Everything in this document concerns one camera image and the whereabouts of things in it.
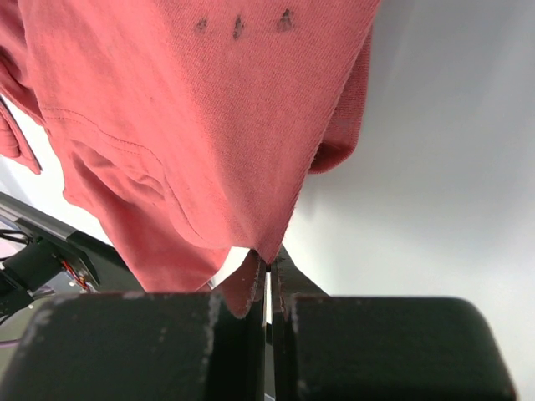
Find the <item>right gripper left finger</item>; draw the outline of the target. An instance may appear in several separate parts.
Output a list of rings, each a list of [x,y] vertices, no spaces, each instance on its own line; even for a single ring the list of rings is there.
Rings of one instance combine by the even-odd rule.
[[[211,292],[58,296],[31,318],[4,400],[261,400],[265,263]]]

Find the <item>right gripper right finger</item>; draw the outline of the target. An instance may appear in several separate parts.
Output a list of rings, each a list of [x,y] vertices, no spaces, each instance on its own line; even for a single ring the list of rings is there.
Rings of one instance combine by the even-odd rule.
[[[278,400],[514,400],[487,320],[458,297],[334,297],[270,266]]]

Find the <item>pink red t shirt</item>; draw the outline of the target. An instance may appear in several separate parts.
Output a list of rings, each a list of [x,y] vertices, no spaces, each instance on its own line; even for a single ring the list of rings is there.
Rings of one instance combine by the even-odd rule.
[[[47,133],[64,197],[148,292],[240,251],[251,307],[307,174],[357,145],[376,1],[4,1],[1,103]]]

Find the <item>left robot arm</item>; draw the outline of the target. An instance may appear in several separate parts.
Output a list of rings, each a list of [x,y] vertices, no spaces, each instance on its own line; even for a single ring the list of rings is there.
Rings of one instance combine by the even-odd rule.
[[[26,246],[1,263],[1,322],[30,305],[35,293],[62,271],[52,244]]]

